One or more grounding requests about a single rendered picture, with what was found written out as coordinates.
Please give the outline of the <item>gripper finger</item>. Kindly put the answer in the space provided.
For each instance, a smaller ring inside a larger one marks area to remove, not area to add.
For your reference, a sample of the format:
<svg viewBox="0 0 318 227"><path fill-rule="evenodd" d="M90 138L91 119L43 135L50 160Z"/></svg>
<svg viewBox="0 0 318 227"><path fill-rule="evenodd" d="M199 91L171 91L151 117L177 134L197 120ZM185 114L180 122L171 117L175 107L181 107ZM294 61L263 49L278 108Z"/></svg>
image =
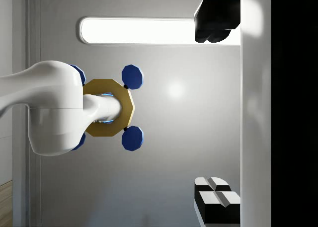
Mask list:
<svg viewBox="0 0 318 227"><path fill-rule="evenodd" d="M199 0L194 13L197 43L225 40L240 24L240 0Z"/></svg>
<svg viewBox="0 0 318 227"><path fill-rule="evenodd" d="M194 180L194 209L201 227L240 227L240 196L221 178Z"/></svg>

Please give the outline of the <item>drone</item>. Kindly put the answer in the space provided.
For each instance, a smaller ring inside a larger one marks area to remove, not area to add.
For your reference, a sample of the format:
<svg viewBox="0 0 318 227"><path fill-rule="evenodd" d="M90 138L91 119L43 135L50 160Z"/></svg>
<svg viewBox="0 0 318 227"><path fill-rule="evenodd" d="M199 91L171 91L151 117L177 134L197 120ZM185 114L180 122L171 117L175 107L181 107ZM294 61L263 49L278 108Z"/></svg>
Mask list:
<svg viewBox="0 0 318 227"><path fill-rule="evenodd" d="M139 67L127 65L122 70L122 81L123 85L113 79L83 83L83 110L88 124L75 150L84 144L86 133L93 137L112 137L122 130L124 149L135 151L141 147L144 132L140 127L129 126L135 111L130 90L143 85L144 74Z"/></svg>

